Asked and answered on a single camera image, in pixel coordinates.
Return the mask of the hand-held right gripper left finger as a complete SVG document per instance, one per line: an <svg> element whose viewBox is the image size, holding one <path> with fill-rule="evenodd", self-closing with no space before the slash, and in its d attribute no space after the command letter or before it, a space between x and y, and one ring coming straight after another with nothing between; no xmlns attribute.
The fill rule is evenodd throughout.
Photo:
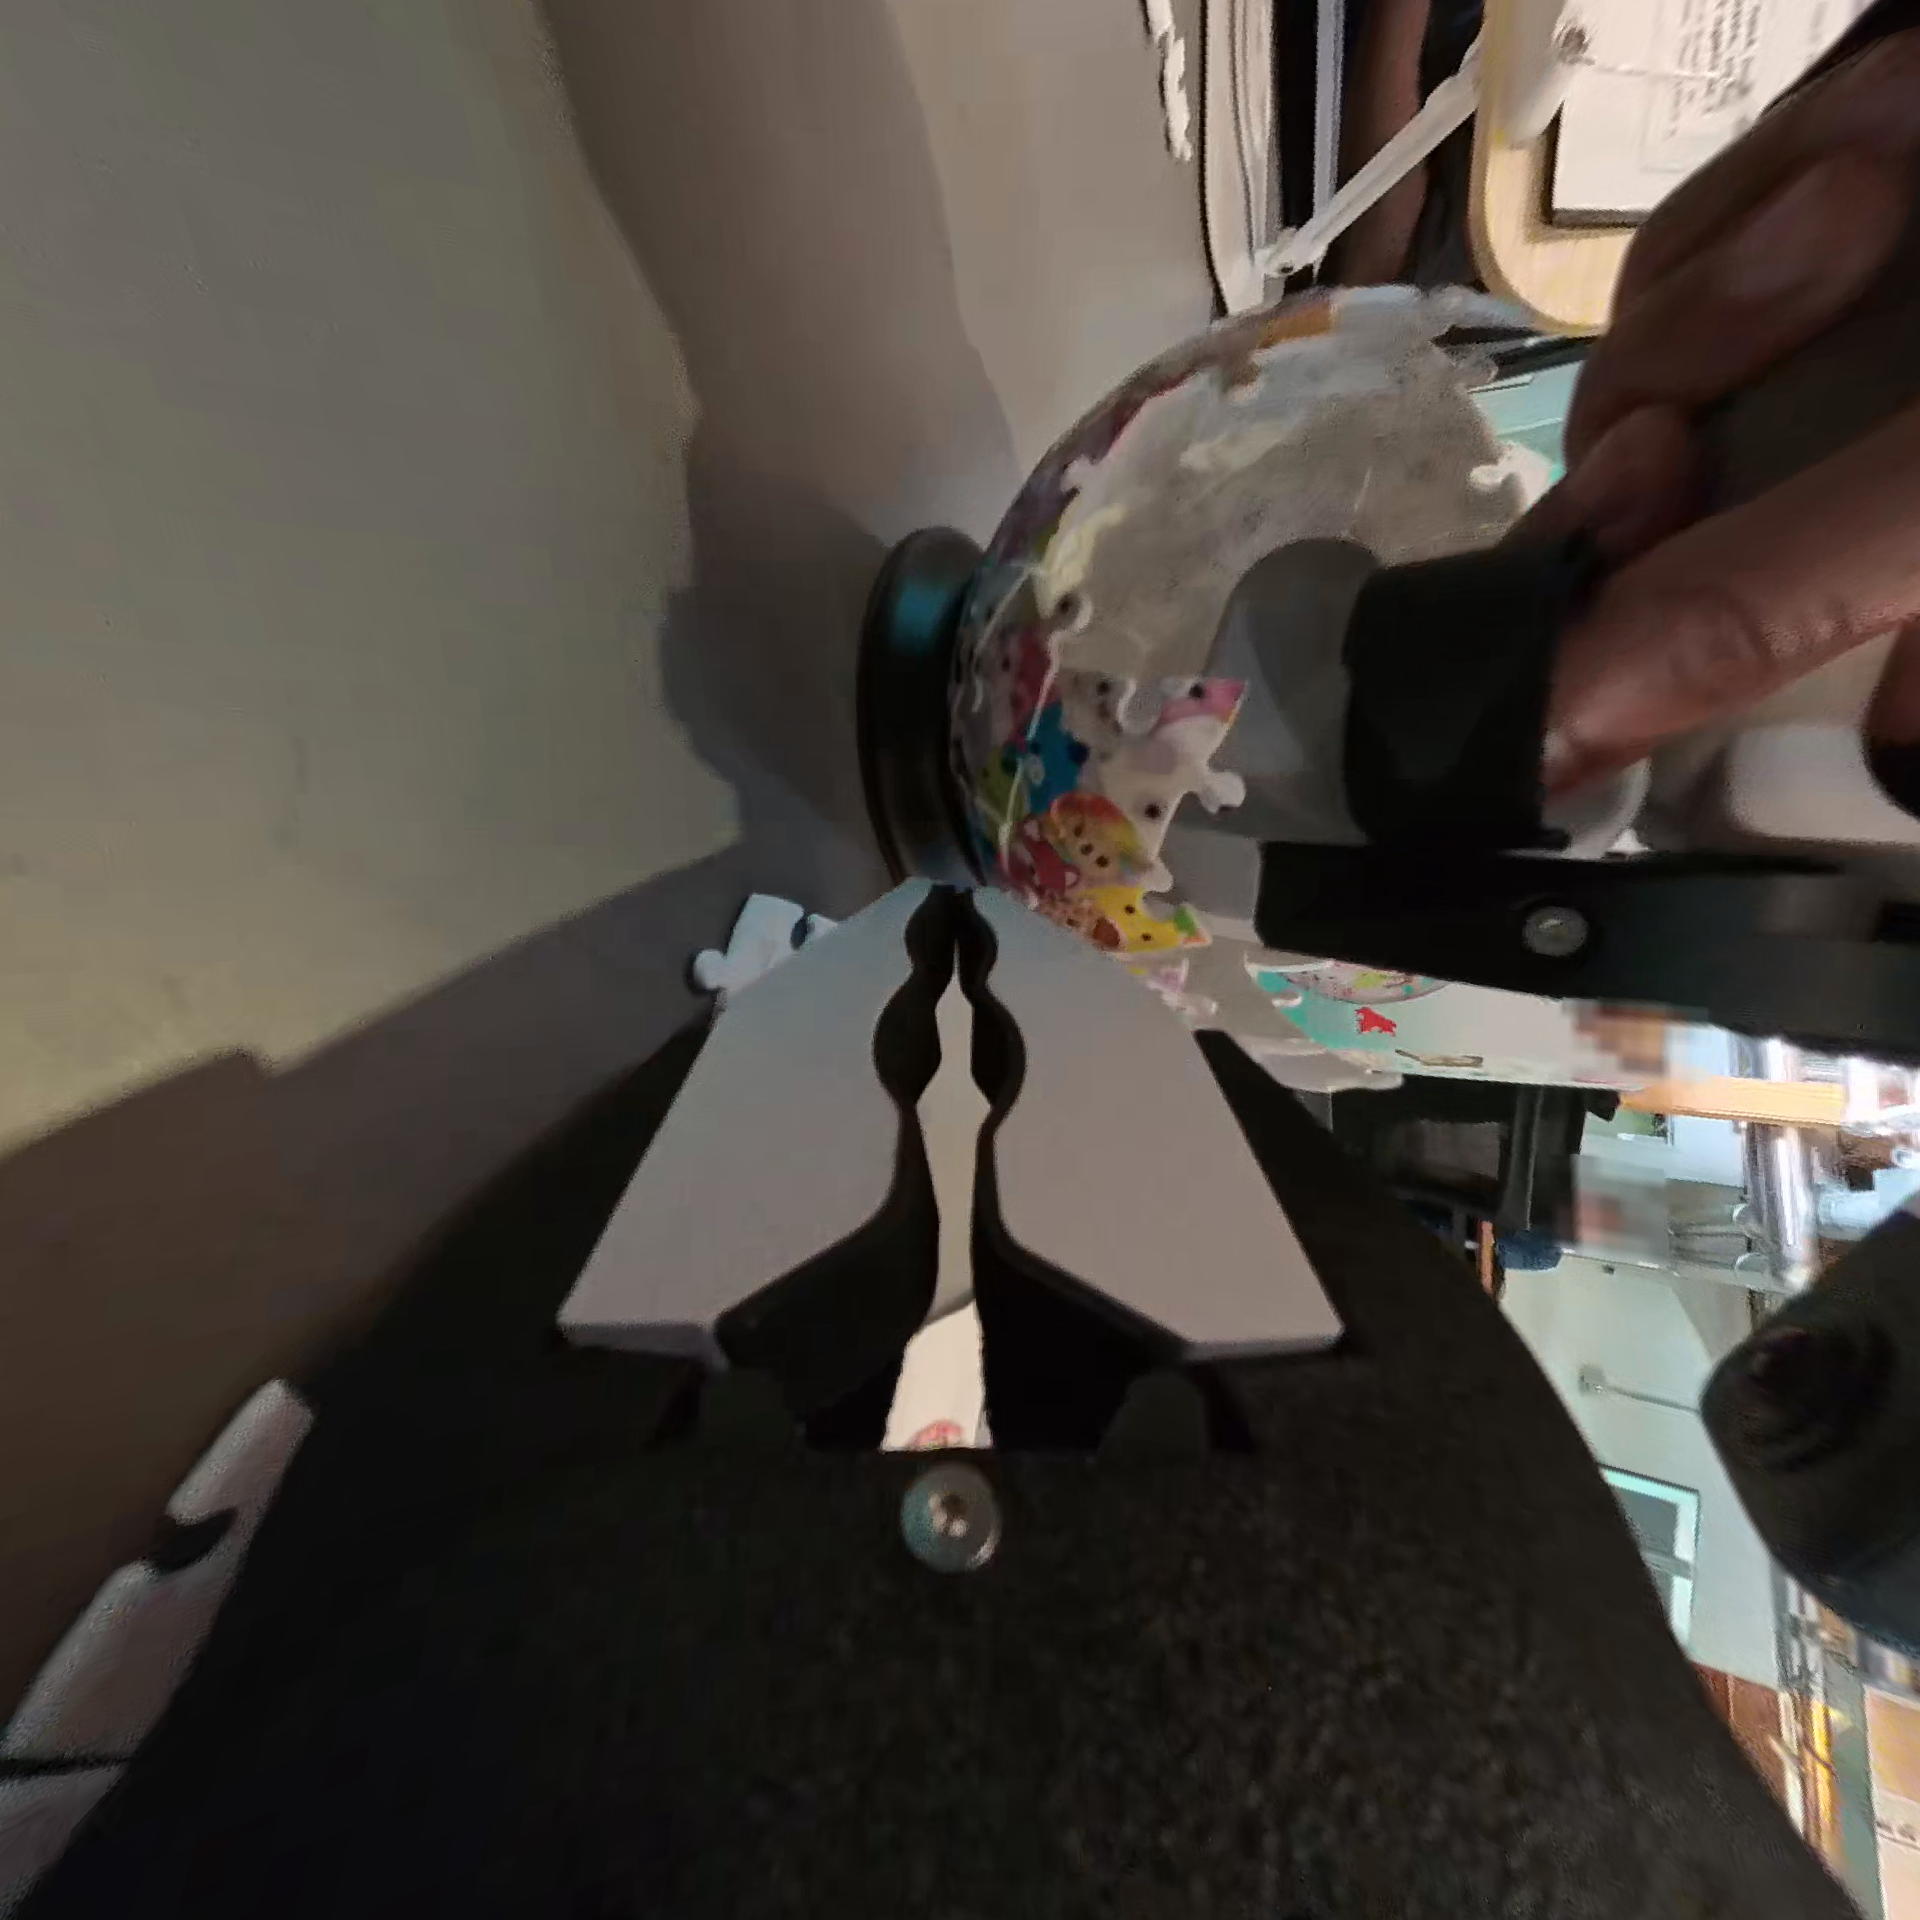
<svg viewBox="0 0 1920 1920"><path fill-rule="evenodd" d="M950 889L894 889L731 999L562 1305L587 1353L775 1385L814 1443L880 1443L940 1277L919 1104Z"/></svg>

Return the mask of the teal puzzle box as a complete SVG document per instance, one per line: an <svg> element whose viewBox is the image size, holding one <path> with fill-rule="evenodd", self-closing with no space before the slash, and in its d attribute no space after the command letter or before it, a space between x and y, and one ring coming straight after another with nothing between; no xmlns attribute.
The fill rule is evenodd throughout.
<svg viewBox="0 0 1920 1920"><path fill-rule="evenodd" d="M1303 1041L1366 1069L1546 1087L1587 1069L1551 999L1341 962L1246 972Z"/></svg>

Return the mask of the printed paper sheet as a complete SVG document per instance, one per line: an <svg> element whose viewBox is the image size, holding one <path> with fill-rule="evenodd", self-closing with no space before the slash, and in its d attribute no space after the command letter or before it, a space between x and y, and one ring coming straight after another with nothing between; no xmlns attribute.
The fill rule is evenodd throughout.
<svg viewBox="0 0 1920 1920"><path fill-rule="evenodd" d="M1640 224L1723 153L1868 11L1868 2L1578 2L1557 24L1566 85L1546 218Z"/></svg>

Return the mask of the person's left hand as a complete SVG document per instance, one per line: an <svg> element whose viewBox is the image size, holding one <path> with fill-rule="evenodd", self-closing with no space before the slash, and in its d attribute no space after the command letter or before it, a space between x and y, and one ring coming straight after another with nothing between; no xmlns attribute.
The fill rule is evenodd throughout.
<svg viewBox="0 0 1920 1920"><path fill-rule="evenodd" d="M1868 763L1915 802L1915 4L1638 229L1566 473L1512 545L1590 547L1542 788L1723 729L1866 644Z"/></svg>

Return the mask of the white sheet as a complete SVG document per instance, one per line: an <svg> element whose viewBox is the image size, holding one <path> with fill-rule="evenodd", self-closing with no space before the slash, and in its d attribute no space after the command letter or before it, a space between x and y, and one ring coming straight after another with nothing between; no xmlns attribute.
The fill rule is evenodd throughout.
<svg viewBox="0 0 1920 1920"><path fill-rule="evenodd" d="M1207 2L1196 162L1222 317L1294 282L1424 277L1472 146L1486 4Z"/></svg>

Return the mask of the colourful puzzle ball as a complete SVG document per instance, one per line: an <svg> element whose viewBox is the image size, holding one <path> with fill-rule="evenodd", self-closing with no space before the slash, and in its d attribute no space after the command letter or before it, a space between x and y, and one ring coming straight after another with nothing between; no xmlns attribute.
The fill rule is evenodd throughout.
<svg viewBox="0 0 1920 1920"><path fill-rule="evenodd" d="M1549 487L1501 433L1466 296L1301 296L1140 368L1029 475L958 617L944 769L967 851L1148 967L1254 940L1262 842L1352 842L1344 632L1379 570Z"/></svg>

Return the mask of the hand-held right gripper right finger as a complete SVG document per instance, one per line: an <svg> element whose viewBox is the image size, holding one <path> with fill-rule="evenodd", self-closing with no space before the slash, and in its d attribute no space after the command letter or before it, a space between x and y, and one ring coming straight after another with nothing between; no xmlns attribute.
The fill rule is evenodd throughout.
<svg viewBox="0 0 1920 1920"><path fill-rule="evenodd" d="M981 889L965 992L990 1104L971 1257L994 1443L1096 1443L1140 1377L1336 1349L1336 1307L1151 988Z"/></svg>

